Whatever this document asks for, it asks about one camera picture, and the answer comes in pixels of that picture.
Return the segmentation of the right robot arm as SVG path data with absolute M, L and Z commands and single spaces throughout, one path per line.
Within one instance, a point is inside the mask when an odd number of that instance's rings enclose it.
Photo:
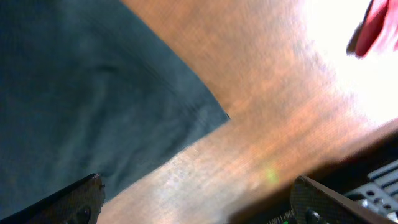
M 297 177 L 288 198 L 231 223 L 397 223 L 397 134 L 370 148 L 322 179 Z M 97 223 L 104 190 L 90 174 L 1 223 Z

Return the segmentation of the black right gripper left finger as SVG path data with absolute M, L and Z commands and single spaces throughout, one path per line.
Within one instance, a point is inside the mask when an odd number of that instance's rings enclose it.
M 105 200 L 99 174 L 90 174 L 1 220 L 1 224 L 96 224 Z

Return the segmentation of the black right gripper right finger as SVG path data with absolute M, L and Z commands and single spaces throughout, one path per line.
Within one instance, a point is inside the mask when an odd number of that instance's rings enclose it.
M 306 176 L 297 177 L 290 205 L 299 224 L 397 223 L 397 200 L 375 184 L 341 195 Z

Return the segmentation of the dark green t-shirt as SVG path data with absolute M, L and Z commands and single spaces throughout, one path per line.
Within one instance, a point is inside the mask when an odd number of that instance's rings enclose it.
M 107 200 L 228 121 L 122 2 L 1 1 L 1 217 L 99 174 Z

